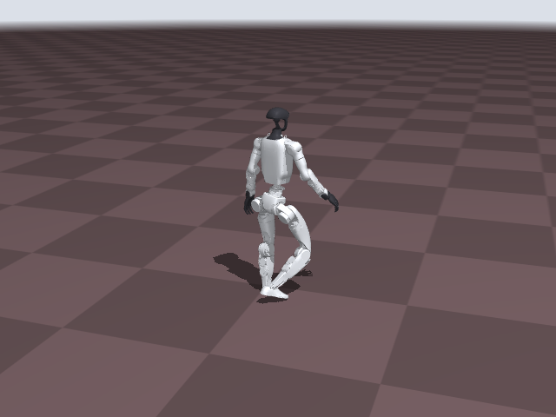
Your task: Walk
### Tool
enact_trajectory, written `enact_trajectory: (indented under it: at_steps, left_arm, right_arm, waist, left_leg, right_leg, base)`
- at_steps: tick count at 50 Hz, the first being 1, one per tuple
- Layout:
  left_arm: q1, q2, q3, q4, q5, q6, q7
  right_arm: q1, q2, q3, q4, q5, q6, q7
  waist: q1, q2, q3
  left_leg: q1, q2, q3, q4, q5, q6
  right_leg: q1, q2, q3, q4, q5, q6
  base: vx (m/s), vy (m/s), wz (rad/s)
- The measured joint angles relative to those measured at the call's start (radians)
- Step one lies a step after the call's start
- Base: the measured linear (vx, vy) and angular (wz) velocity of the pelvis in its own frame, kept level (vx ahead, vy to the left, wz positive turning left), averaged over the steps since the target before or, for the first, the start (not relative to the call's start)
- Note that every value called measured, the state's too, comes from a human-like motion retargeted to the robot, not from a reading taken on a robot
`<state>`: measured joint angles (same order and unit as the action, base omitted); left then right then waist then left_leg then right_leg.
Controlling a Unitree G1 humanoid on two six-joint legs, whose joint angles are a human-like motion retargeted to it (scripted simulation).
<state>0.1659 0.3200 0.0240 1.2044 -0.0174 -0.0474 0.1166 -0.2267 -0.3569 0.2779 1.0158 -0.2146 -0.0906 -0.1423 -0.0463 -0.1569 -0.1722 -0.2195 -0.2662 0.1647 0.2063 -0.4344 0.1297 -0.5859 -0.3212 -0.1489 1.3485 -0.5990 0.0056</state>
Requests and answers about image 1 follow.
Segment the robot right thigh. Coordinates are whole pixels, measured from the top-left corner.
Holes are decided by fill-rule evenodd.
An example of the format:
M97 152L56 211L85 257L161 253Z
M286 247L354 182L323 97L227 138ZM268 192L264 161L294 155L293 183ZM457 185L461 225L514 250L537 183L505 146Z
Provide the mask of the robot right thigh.
M300 247L295 250L295 257L303 250L309 250L311 254L311 240L308 227L299 211L292 205L285 206L280 204L276 208L276 213L281 222L288 224L288 227L295 239L300 243Z

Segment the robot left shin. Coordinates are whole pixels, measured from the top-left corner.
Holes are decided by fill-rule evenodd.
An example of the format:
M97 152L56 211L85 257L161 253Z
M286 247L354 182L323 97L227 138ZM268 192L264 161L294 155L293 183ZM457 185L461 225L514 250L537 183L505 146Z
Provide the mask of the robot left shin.
M262 256L260 253L260 246L258 248L259 251L259 269L261 274L262 280L262 287L269 286L272 281L272 274L274 273L274 264L275 264L275 252L271 256Z

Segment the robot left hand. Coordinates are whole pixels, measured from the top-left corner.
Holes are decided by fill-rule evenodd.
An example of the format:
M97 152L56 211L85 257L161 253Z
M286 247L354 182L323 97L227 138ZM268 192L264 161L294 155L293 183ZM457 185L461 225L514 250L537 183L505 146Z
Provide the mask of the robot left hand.
M245 205L244 205L244 211L245 211L245 213L246 213L247 215L248 215L248 214L251 215L251 213L252 213L252 214L254 213L254 212L252 211L252 209L251 209L251 208L252 208L252 207L251 207L251 202L254 200L254 196L255 196L255 195L252 195L252 196L250 196L250 197L249 197L249 196L250 196L250 193L249 193L248 191L246 191L246 200L245 200L245 202L244 202L244 204L245 204ZM251 213L249 212L249 210L250 210ZM248 212L247 212L247 211L248 211Z

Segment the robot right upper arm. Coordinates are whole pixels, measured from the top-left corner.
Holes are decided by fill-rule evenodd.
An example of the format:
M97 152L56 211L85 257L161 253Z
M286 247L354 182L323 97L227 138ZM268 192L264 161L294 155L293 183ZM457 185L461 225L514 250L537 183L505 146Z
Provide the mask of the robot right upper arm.
M302 181L311 180L308 175L307 162L302 153L302 146L298 142L287 141L284 143L287 153L293 157L296 167L300 171L300 178Z

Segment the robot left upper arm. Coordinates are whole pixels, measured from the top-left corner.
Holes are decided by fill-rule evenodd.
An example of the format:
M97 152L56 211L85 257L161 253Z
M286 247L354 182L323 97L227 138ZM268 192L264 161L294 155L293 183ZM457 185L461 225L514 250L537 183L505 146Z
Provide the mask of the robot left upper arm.
M261 159L261 139L262 138L263 137L259 137L254 140L254 147L247 168L248 172L252 175L257 175L260 172L260 167L257 165L257 163Z

